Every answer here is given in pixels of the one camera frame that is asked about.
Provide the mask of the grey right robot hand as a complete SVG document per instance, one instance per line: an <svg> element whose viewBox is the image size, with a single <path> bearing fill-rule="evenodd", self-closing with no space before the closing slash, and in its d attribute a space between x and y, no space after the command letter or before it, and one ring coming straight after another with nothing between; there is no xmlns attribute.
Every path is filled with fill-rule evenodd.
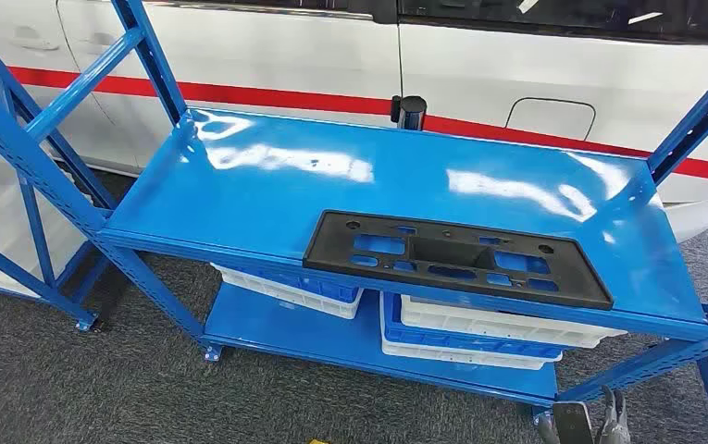
<svg viewBox="0 0 708 444"><path fill-rule="evenodd" d="M602 385L605 415L596 433L598 444L630 444L631 436L627 424L627 404L624 394Z"/></svg>

